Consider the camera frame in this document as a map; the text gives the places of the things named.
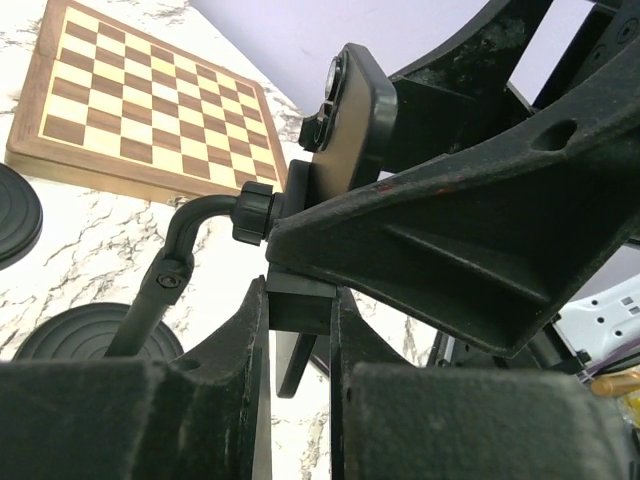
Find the black phone stand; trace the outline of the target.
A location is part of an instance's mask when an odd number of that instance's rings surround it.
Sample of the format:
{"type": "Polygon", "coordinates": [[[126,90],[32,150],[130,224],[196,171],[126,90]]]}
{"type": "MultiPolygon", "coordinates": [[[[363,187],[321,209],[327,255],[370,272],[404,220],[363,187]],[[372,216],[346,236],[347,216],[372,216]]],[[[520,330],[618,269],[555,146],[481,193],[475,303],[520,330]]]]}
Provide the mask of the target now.
{"type": "Polygon", "coordinates": [[[28,181],[1,164],[1,269],[24,258],[36,245],[43,226],[40,199],[28,181]]]}
{"type": "MultiPolygon", "coordinates": [[[[43,206],[36,247],[1,273],[1,357],[11,359],[44,320],[92,302],[130,303],[162,246],[174,212],[167,205],[32,179],[43,206]]],[[[165,317],[190,349],[238,308],[265,273],[264,250],[234,241],[231,223],[202,225],[190,284],[165,317]]]]}

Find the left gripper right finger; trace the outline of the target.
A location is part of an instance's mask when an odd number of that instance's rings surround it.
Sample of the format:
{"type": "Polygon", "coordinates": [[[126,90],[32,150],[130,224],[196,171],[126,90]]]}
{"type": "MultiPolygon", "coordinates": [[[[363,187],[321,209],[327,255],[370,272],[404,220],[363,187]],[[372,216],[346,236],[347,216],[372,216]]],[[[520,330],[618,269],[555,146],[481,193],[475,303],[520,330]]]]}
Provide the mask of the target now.
{"type": "Polygon", "coordinates": [[[361,317],[331,311],[335,479],[626,479],[630,432],[572,376],[418,368],[361,317]]]}

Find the wooden chessboard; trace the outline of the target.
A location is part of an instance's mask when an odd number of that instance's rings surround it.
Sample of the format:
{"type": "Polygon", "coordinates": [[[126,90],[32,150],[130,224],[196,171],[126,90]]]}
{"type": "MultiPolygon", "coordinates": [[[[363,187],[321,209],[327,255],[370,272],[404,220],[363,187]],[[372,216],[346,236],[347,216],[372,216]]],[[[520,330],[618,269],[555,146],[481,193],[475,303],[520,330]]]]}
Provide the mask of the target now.
{"type": "Polygon", "coordinates": [[[159,203],[287,176],[257,82],[75,1],[46,6],[5,160],[159,203]]]}

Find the black phone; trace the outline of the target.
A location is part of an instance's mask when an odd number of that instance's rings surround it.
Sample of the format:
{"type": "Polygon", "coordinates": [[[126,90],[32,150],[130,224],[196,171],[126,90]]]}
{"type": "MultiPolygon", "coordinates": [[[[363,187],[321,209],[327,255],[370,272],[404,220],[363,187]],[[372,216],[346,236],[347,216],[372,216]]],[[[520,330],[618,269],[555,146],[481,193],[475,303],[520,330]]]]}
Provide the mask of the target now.
{"type": "MultiPolygon", "coordinates": [[[[290,163],[281,216],[376,181],[397,110],[396,90],[369,50],[346,44],[332,60],[318,113],[303,121],[299,143],[313,158],[290,163]]],[[[271,264],[267,292],[276,394],[291,398],[317,338],[330,333],[337,288],[271,264]]]]}

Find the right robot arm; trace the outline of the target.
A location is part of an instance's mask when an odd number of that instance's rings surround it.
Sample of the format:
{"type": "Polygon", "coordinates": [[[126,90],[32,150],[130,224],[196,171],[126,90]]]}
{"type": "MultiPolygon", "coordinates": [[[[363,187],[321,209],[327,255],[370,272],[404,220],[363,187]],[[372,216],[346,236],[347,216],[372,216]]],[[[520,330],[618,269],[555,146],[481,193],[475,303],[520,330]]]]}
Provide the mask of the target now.
{"type": "Polygon", "coordinates": [[[268,258],[496,354],[546,323],[594,360],[639,334],[639,284],[576,292],[639,218],[639,37],[554,103],[280,223],[268,258]]]}

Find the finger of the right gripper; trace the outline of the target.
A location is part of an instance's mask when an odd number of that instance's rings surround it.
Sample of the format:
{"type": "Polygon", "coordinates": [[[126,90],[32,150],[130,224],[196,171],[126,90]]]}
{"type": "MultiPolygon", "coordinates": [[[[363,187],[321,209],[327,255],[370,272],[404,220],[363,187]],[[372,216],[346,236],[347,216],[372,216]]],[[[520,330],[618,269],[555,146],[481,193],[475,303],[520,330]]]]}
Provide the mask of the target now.
{"type": "Polygon", "coordinates": [[[639,225],[639,53],[500,135],[276,223],[266,256],[518,352],[639,225]]]}

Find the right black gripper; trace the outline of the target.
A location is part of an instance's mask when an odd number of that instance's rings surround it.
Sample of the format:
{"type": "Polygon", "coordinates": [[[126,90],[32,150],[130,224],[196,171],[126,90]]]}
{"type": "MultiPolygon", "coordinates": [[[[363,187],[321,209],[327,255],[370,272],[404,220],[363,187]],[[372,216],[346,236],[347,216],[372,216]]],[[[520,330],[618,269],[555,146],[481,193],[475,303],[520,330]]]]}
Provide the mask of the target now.
{"type": "Polygon", "coordinates": [[[506,85],[549,1],[490,1],[443,44],[392,74],[398,113],[383,168],[406,170],[482,141],[503,91],[504,119],[527,119],[639,36],[638,1],[593,4],[532,106],[506,85]]]}

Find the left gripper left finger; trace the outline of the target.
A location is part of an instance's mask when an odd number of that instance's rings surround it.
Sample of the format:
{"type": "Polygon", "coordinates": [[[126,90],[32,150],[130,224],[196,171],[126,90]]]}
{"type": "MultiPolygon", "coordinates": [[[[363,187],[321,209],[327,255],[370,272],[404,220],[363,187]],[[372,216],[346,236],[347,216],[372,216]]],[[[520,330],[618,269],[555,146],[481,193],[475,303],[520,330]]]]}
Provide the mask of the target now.
{"type": "Polygon", "coordinates": [[[1,367],[5,479],[268,479],[268,298],[182,357],[24,360],[1,367]]]}

